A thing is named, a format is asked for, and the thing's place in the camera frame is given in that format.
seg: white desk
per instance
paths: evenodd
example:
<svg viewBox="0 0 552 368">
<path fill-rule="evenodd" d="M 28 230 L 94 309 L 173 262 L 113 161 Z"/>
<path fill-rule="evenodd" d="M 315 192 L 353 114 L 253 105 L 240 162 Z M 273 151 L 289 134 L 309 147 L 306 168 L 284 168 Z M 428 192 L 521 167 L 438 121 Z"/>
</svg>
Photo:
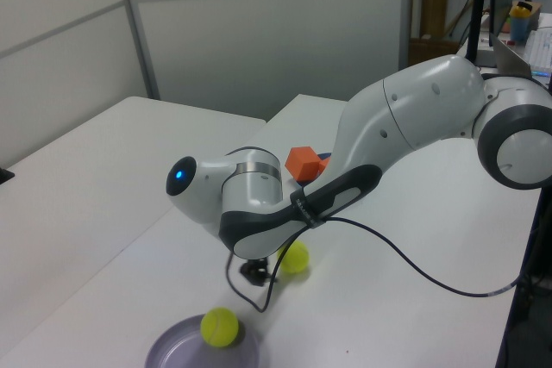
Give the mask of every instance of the white desk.
<svg viewBox="0 0 552 368">
<path fill-rule="evenodd" d="M 282 162 L 294 146 L 331 151 L 344 105 L 299 96 L 248 144 Z M 282 172 L 289 193 L 294 186 Z M 444 283 L 489 291 L 518 274 L 538 195 L 495 183 L 472 141 L 446 140 L 400 160 L 373 193 L 339 215 L 378 229 Z M 271 308 L 260 315 L 227 286 L 224 246 L 170 209 L 0 367 L 143 366 L 167 328 L 217 305 L 234 309 L 258 332 L 263 368 L 494 366 L 513 291 L 456 296 L 420 277 L 381 241 L 341 223 L 302 239 L 310 271 L 282 277 Z M 263 289 L 235 272 L 233 278 L 252 297 L 262 296 Z"/>
<path fill-rule="evenodd" d="M 182 153 L 225 153 L 264 124 L 133 97 L 10 167 L 0 357 L 171 208 L 165 179 Z"/>
</svg>

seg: orange cube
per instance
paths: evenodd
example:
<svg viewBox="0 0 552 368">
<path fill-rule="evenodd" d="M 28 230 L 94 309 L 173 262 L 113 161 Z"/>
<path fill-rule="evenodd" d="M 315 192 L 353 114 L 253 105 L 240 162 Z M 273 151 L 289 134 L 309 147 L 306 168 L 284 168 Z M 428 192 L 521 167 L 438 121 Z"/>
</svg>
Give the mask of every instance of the orange cube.
<svg viewBox="0 0 552 368">
<path fill-rule="evenodd" d="M 317 177 L 320 157 L 310 147 L 294 147 L 287 156 L 285 168 L 297 182 L 312 181 Z"/>
<path fill-rule="evenodd" d="M 322 172 L 326 169 L 329 163 L 329 157 L 327 159 L 323 159 L 318 163 L 318 174 L 322 174 Z"/>
</svg>

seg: white wall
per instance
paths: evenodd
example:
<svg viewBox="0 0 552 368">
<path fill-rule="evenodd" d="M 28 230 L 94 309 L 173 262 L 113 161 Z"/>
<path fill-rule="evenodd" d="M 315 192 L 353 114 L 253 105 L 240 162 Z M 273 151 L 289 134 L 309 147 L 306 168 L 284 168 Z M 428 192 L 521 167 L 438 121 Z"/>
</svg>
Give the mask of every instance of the white wall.
<svg viewBox="0 0 552 368">
<path fill-rule="evenodd" d="M 146 96 L 122 0 L 0 0 L 0 166 Z"/>
<path fill-rule="evenodd" d="M 270 119 L 397 71 L 401 0 L 137 0 L 163 100 Z"/>
</svg>

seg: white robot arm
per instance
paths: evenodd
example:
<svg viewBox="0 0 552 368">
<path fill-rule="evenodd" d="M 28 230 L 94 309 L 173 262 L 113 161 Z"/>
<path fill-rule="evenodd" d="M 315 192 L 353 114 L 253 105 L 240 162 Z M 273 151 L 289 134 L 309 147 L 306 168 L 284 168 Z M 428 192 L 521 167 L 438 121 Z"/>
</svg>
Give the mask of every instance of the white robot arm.
<svg viewBox="0 0 552 368">
<path fill-rule="evenodd" d="M 482 165 L 501 184 L 520 190 L 552 184 L 552 96 L 529 79 L 484 80 L 469 61 L 447 56 L 354 96 L 328 166 L 289 200 L 282 198 L 278 159 L 252 147 L 220 159 L 181 159 L 166 192 L 231 252 L 260 259 L 363 198 L 408 153 L 453 137 L 474 139 Z"/>
</svg>

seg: blue cup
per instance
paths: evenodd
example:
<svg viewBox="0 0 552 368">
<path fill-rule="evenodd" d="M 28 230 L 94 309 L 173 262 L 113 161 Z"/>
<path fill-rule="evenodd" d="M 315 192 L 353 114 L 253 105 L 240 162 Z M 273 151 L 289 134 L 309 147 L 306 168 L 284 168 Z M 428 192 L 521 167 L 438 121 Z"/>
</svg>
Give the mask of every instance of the blue cup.
<svg viewBox="0 0 552 368">
<path fill-rule="evenodd" d="M 510 17 L 510 39 L 523 42 L 527 39 L 529 17 Z"/>
</svg>

